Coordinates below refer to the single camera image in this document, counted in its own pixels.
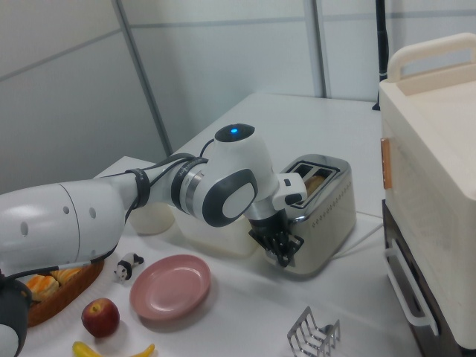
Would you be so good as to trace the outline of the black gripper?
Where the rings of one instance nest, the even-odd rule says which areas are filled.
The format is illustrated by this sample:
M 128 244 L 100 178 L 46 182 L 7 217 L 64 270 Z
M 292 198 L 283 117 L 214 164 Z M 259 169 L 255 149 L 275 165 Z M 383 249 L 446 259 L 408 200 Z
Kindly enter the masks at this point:
M 289 234 L 286 211 L 281 209 L 265 219 L 250 219 L 248 234 L 263 249 L 263 256 L 287 267 L 303 245 L 303 238 Z

